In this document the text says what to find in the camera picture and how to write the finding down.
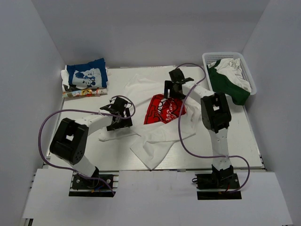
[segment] white table surface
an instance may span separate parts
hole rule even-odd
[[[168,72],[174,67],[148,67],[148,68],[118,68],[108,70],[108,95],[100,97],[66,98],[63,109],[80,109],[97,111],[99,107],[107,105],[109,99],[115,95],[123,94],[123,87],[135,75],[140,74],[151,80],[164,82],[170,80]],[[204,73],[197,67],[182,67],[185,77],[191,77],[195,81],[203,78]],[[202,86],[208,88],[207,81]],[[228,146],[230,155],[245,157],[253,168],[261,167],[262,163],[258,154],[258,147],[250,129],[246,113],[242,106],[234,105],[228,99],[232,121],[228,132]],[[64,112],[61,119],[68,117],[77,119],[85,116],[85,113]],[[130,146],[138,138],[138,135],[124,137],[116,140],[101,142],[99,133],[95,132],[88,137],[86,157],[99,168],[99,170],[147,170],[148,168],[130,150]],[[199,123],[196,135],[185,139],[187,148],[199,155],[212,155],[212,146],[209,133],[203,123]],[[67,166],[63,160],[51,155],[50,162],[60,166]],[[231,159],[235,168],[246,168],[243,160]],[[211,159],[195,158],[182,148],[180,142],[176,142],[169,150],[165,159],[156,167],[156,170],[169,169],[208,169],[211,168]]]

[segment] blue t-shirt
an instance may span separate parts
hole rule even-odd
[[[67,65],[69,84],[79,89],[106,88],[108,76],[103,58],[82,65]]]

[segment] green cloth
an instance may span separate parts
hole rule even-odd
[[[219,65],[221,60],[216,61],[215,65],[208,68],[211,86],[214,92],[222,92],[232,97],[232,101],[236,105],[244,105],[250,93],[237,85],[234,85],[227,76],[219,74],[215,67]]]

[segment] white platform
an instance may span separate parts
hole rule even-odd
[[[135,75],[140,74],[154,81],[164,82],[169,80],[168,72],[174,67],[148,67],[148,68],[119,68],[108,70],[108,95],[101,97],[82,97],[65,99],[63,109],[81,109],[97,111],[99,107],[107,105],[109,99],[123,93],[124,85]],[[200,80],[204,73],[197,67],[182,67],[185,77],[192,77]],[[202,86],[208,88],[207,81]],[[241,155],[245,157],[253,168],[261,167],[261,160],[258,155],[258,147],[251,132],[247,116],[242,106],[234,105],[231,99],[228,100],[232,121],[230,122],[228,145],[230,155]],[[80,118],[87,114],[67,112],[62,113],[61,119]],[[98,133],[89,136],[85,155],[99,170],[147,170],[148,168],[130,150],[131,144],[138,135],[125,137],[118,140],[100,142]],[[199,124],[197,134],[184,140],[186,146],[193,153],[200,155],[212,155],[210,136],[202,123]],[[51,163],[57,165],[67,164],[52,156]],[[231,159],[235,168],[245,168],[246,164],[241,159]],[[175,143],[165,159],[158,165],[156,170],[164,169],[208,169],[211,168],[211,159],[198,159],[187,154],[180,142]]]
[[[251,173],[241,200],[197,200],[194,172],[121,171],[114,198],[69,197],[72,172],[39,169],[23,218],[33,226],[281,226],[292,223],[272,172]],[[238,173],[243,181],[246,173]]]

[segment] folded garment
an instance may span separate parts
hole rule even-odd
[[[167,155],[170,147],[179,141],[178,117],[182,101],[165,99],[164,83],[151,81],[140,75],[131,79],[124,88],[123,95],[136,106],[132,117],[133,126],[116,130],[115,133],[101,130],[99,140],[106,141],[138,134],[140,137],[130,147],[136,156],[149,168],[157,167]],[[190,97],[185,102],[185,112],[181,116],[183,138],[196,133],[200,119],[200,104]]]
[[[252,91],[241,74],[240,59],[226,58],[208,64],[208,73],[214,92],[226,93],[236,105],[244,105]]]
[[[61,71],[63,97],[106,94],[107,72],[104,59],[82,65],[66,65]]]

